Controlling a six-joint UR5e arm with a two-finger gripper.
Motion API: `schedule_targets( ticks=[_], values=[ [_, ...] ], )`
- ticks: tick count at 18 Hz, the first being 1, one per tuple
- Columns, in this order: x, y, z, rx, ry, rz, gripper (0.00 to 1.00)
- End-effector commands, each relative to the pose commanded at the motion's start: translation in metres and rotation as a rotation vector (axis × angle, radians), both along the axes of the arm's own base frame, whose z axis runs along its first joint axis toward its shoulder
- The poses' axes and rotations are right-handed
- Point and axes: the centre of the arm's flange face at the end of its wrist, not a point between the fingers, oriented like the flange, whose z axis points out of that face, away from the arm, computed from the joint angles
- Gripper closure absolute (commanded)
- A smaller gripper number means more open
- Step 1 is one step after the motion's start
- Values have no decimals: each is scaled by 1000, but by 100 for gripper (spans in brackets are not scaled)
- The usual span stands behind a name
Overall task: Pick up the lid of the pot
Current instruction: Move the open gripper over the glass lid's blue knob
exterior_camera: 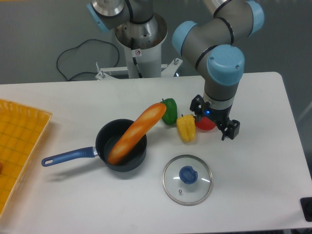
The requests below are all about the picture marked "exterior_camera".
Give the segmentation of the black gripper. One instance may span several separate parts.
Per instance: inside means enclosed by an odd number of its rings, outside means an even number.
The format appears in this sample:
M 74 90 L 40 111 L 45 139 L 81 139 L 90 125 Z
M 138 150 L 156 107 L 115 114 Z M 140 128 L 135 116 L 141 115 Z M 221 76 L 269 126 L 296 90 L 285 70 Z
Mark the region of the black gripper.
M 200 122 L 202 118 L 214 122 L 222 132 L 222 141 L 225 138 L 233 140 L 239 134 L 240 122 L 229 118 L 231 108 L 232 106 L 222 110 L 213 109 L 208 102 L 204 102 L 203 97 L 200 95 L 196 95 L 190 105 L 190 110 L 195 114 L 196 122 Z

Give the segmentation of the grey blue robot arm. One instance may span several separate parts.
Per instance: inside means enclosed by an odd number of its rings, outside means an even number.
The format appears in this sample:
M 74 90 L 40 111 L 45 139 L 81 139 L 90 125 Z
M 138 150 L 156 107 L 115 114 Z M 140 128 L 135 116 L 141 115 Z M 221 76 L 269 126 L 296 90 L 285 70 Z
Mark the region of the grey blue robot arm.
M 161 75 L 161 45 L 168 29 L 151 0 L 94 0 L 87 9 L 101 32 L 114 31 L 124 48 L 129 78 Z M 172 45 L 205 80 L 203 95 L 190 105 L 196 120 L 206 117 L 223 138 L 234 139 L 240 123 L 229 114 L 245 66 L 234 43 L 261 29 L 264 12 L 253 0 L 211 0 L 208 10 L 210 22 L 183 22 L 173 33 Z

